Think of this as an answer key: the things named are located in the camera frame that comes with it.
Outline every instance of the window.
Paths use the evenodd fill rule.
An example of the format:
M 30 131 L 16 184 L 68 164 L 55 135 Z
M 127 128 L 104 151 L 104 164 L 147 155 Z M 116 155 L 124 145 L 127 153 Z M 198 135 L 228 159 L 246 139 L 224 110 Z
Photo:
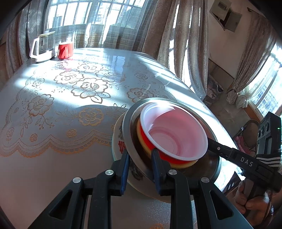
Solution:
M 148 0 L 50 0 L 45 28 L 108 22 L 134 29 L 141 22 L 145 1 Z
M 141 51 L 157 0 L 49 0 L 44 30 L 55 44 Z
M 282 115 L 280 115 L 280 118 L 282 119 Z M 282 135 L 281 135 L 281 146 L 280 149 L 282 149 Z
M 270 111 L 277 115 L 282 113 L 282 49 L 277 45 L 273 50 L 257 77 L 249 84 L 250 88 L 257 88 L 251 98 L 251 105 L 263 117 Z

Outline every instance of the pink cloth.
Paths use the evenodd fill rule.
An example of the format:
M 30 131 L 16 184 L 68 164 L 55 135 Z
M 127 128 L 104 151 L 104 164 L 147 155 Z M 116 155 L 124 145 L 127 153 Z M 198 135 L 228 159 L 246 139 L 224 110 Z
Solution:
M 242 151 L 242 152 L 244 152 L 244 153 L 246 153 L 248 155 L 251 155 L 251 156 L 254 154 L 254 152 L 250 151 L 249 147 L 247 147 L 245 145 L 245 141 L 243 139 L 243 136 L 241 136 L 241 135 L 237 136 L 237 137 L 235 137 L 234 140 L 236 141 L 236 144 L 237 144 L 237 146 L 238 146 L 240 151 Z

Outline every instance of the lace tablecloth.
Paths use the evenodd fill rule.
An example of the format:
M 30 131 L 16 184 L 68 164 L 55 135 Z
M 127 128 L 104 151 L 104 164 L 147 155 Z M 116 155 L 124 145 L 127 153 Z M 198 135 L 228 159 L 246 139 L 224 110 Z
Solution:
M 26 229 L 73 177 L 110 168 L 119 116 L 144 98 L 183 103 L 235 147 L 210 110 L 174 74 L 150 56 L 115 49 L 76 49 L 72 58 L 28 60 L 0 92 L 0 205 L 17 229 Z M 236 166 L 222 160 L 222 190 Z M 127 185 L 112 198 L 113 229 L 169 228 L 170 204 Z

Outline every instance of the red chinese character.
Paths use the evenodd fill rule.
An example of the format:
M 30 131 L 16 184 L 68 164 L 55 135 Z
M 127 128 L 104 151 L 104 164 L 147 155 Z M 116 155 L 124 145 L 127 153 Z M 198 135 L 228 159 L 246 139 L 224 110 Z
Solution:
M 123 153 L 123 150 L 126 148 L 125 143 L 122 141 L 118 141 L 118 145 L 120 146 L 120 152 Z

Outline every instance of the human hand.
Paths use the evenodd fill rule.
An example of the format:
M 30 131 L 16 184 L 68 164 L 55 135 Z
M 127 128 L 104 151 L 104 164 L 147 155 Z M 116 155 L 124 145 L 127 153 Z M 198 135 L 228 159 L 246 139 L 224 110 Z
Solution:
M 254 210 L 254 214 L 247 217 L 249 223 L 254 227 L 261 224 L 265 216 L 265 212 L 269 213 L 270 208 L 267 209 L 269 198 L 267 193 L 264 196 L 257 196 L 247 201 L 247 197 L 243 193 L 244 181 L 241 181 L 237 189 L 227 194 L 228 200 L 239 210 L 243 215 L 247 210 Z

